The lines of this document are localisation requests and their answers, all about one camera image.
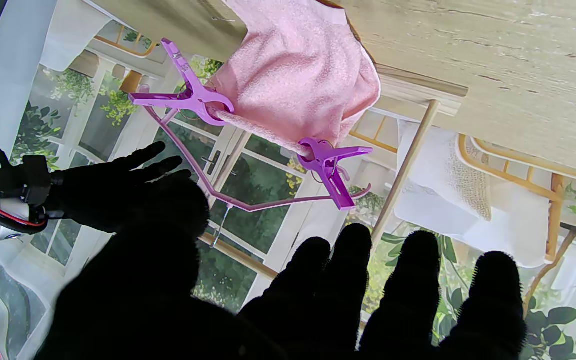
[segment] wooden rod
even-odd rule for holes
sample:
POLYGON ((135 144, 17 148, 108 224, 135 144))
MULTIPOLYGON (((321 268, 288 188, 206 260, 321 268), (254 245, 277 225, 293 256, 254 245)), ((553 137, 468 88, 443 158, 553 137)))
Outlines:
POLYGON ((557 252, 557 239, 560 235, 560 224, 562 223, 562 209, 564 198, 564 177, 558 173, 552 174, 550 189, 561 200, 551 200, 548 210, 548 239, 546 240, 546 263, 552 264, 555 261, 557 252))
POLYGON ((535 175, 535 167, 533 166, 528 166, 528 176, 526 177, 526 180, 528 182, 533 182, 533 175, 535 175))
POLYGON ((126 29, 126 27, 124 25, 121 25, 121 30, 119 30, 119 35, 117 35, 117 41, 115 41, 115 43, 117 43, 118 45, 119 45, 119 41, 122 39, 122 34, 123 34, 125 29, 126 29))
POLYGON ((377 146, 377 148, 382 148, 383 150, 390 151, 391 153, 397 154, 398 150, 396 147, 387 145, 387 144, 385 144, 381 141, 377 141, 375 139, 371 139, 370 137, 364 136, 364 135, 362 135, 356 131, 351 131, 350 136, 355 137, 361 141, 365 141, 366 143, 368 143, 370 145, 377 146))
POLYGON ((426 139, 428 130, 430 130, 430 127, 435 120, 435 115, 437 114, 439 105, 441 105, 441 103, 439 103, 438 100, 430 100, 428 109, 425 110, 423 119, 419 124, 419 130, 417 130, 416 134, 414 135, 410 149, 408 150, 406 158, 401 165, 401 169, 399 169, 399 172, 397 173, 397 177, 395 178, 395 182, 392 185, 392 189, 390 189, 388 198, 386 198, 386 203, 384 203, 383 209, 379 214, 377 224, 375 224, 372 230, 372 251, 377 249, 377 243, 382 239, 382 235, 384 235, 384 230, 386 230, 386 223, 388 223, 388 219, 391 217, 391 213, 397 204, 399 194, 402 192, 404 184, 406 183, 406 179, 409 177, 410 169, 412 168, 415 159, 417 159, 417 156, 419 155, 419 151, 421 150, 421 146, 426 139))
MULTIPOLYGON (((215 237, 207 232, 204 232, 203 235, 199 237, 199 240, 208 244, 208 246, 211 246, 213 242, 215 242, 215 237)), ((215 244, 214 248, 220 251, 220 253, 223 253, 224 255, 228 256, 230 259, 233 259, 239 264, 244 265, 248 269, 258 273, 259 275, 268 278, 268 280, 273 280, 278 275, 277 271, 274 271, 268 266, 250 257, 250 255, 248 255, 244 251, 238 250, 231 244, 228 244, 224 241, 217 241, 217 244, 215 244)))
POLYGON ((564 254, 566 253, 566 250, 568 250, 570 244, 572 244, 572 241, 575 238, 576 238, 576 230, 575 229, 570 230, 568 232, 568 235, 566 235, 566 238, 564 239, 563 243, 561 244, 561 248, 559 248, 559 251, 557 251, 557 255, 555 256, 552 264, 547 264, 546 266, 542 267, 537 276, 535 276, 534 280, 532 281, 532 284, 530 285, 530 289, 528 289, 528 292, 526 292, 526 296, 523 299, 524 319, 528 315, 528 305, 530 305, 530 299, 535 294, 535 291, 537 291, 537 286, 539 286, 539 283, 542 281, 544 276, 548 274, 549 271, 557 267, 557 265, 560 263, 560 260, 562 260, 564 254))
POLYGON ((377 129, 377 133, 373 137, 373 139, 375 139, 375 141, 379 141, 379 140, 377 140, 377 138, 379 138, 379 134, 382 132, 382 128, 384 127, 384 123, 386 123, 386 119, 388 119, 388 116, 384 116, 381 119, 381 123, 379 124, 379 129, 377 129))

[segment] fuzzy fabric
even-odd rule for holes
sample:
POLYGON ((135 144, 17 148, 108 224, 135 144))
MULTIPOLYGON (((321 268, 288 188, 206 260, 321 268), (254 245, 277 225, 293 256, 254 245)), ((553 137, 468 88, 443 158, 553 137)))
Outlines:
POLYGON ((211 115, 308 155, 301 139, 337 146, 379 100, 377 69, 355 39, 345 10, 315 0, 224 3, 248 33, 211 79, 235 114, 211 107, 211 115))

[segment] white cloth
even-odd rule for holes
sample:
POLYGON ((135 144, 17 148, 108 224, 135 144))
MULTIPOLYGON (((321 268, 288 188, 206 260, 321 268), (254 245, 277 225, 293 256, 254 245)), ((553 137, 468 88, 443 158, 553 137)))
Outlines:
MULTIPOLYGON (((398 121, 399 148, 397 171, 402 168, 419 125, 406 120, 398 121)), ((431 127, 421 145, 418 158, 412 164, 409 180, 432 189, 451 204, 466 210, 485 221, 490 221, 490 180, 482 173, 466 165, 458 156, 458 134, 454 131, 431 127)), ((471 157, 481 160, 483 154, 474 146, 468 146, 471 157)))
POLYGON ((478 221, 457 240, 484 252, 503 251, 523 268, 543 265, 549 199, 512 182, 491 182, 492 221, 478 221))
POLYGON ((544 264, 549 200, 523 187, 491 179, 492 219, 485 221, 441 198, 427 187, 407 183, 395 216, 480 251, 503 251, 517 265, 544 264))
POLYGON ((82 0, 58 0, 40 63, 65 71, 110 20, 82 0))

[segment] gloved hand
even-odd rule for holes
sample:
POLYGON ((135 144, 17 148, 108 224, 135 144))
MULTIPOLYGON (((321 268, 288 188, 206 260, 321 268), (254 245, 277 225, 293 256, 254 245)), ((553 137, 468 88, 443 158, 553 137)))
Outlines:
MULTIPOLYGON (((306 240, 263 295, 245 305, 237 317, 256 326, 291 358, 304 352, 353 352, 368 285, 370 248, 370 231, 360 224, 343 229, 330 261, 327 241, 306 240)), ((499 251, 478 259, 459 321, 450 336, 434 347, 440 266, 435 236, 424 231, 409 235, 386 282, 379 309, 363 332, 359 355, 370 359, 517 359, 526 324, 515 262, 499 251)))
POLYGON ((196 237, 208 224, 208 201, 190 180, 192 173, 181 170, 160 178, 180 166, 181 157, 137 169, 165 147, 158 141, 111 162, 53 172, 54 184, 45 207, 63 211, 62 219, 106 233, 116 233, 135 222, 168 221, 196 237))

